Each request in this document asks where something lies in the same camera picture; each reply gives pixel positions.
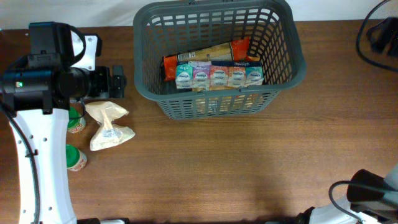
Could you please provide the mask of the beige paper bag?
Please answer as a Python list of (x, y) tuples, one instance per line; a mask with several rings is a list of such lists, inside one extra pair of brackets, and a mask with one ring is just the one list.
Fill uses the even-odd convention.
[(118, 146), (136, 134), (127, 127), (113, 121), (129, 114), (128, 110), (110, 101), (96, 101), (86, 105), (86, 112), (99, 124), (99, 129), (90, 140), (90, 150), (100, 151)]

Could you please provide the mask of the green-lid jar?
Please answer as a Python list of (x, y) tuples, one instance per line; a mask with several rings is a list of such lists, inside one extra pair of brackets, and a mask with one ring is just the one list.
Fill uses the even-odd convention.
[(79, 133), (86, 126), (86, 121), (84, 117), (77, 112), (75, 108), (70, 108), (69, 112), (69, 122), (67, 124), (67, 131), (72, 134)]
[(79, 171), (86, 166), (88, 161), (86, 155), (75, 146), (66, 145), (67, 169), (70, 171)]

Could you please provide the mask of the grey plastic basket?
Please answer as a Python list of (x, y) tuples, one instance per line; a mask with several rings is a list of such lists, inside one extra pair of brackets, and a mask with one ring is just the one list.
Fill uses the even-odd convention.
[[(138, 10), (134, 28), (134, 84), (172, 119), (198, 119), (184, 101), (281, 92), (298, 85), (307, 66), (290, 6), (284, 0), (165, 1)], [(183, 91), (162, 78), (163, 58), (249, 37), (250, 56), (260, 58), (260, 86)], [(230, 116), (238, 114), (216, 115)]]

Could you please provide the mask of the blue tea box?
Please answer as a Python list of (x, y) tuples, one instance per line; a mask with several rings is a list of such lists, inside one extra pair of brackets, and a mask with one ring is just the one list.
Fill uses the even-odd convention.
[(178, 89), (199, 91), (258, 86), (264, 81), (260, 62), (179, 62), (174, 75)]

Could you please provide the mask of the orange pasta packet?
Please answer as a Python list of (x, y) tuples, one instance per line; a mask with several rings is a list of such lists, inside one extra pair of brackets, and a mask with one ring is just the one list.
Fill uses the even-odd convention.
[(259, 57), (248, 55), (249, 37), (241, 40), (225, 42), (205, 49), (191, 51), (183, 54), (171, 55), (163, 58), (164, 62), (164, 80), (175, 80), (177, 72), (177, 63), (185, 61), (248, 61), (258, 62)]

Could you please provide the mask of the yellow coffee bag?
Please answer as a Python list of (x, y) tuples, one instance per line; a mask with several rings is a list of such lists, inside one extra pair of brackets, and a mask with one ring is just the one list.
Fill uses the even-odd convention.
[(197, 98), (193, 101), (184, 101), (183, 108), (190, 113), (197, 113), (197, 116), (216, 116), (227, 114), (257, 113), (263, 110), (279, 92), (212, 97), (206, 101), (204, 98)]

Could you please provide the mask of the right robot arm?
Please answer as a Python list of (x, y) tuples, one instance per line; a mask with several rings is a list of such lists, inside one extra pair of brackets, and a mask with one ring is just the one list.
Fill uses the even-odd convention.
[(397, 223), (397, 167), (385, 177), (361, 169), (351, 180), (333, 183), (328, 197), (329, 205), (310, 207), (293, 222)]

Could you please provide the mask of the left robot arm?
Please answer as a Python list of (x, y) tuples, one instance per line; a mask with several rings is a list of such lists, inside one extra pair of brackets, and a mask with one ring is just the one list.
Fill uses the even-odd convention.
[(102, 41), (59, 22), (29, 25), (30, 53), (1, 77), (1, 111), (17, 147), (21, 223), (76, 223), (66, 138), (72, 102), (122, 98), (123, 68), (98, 67)]

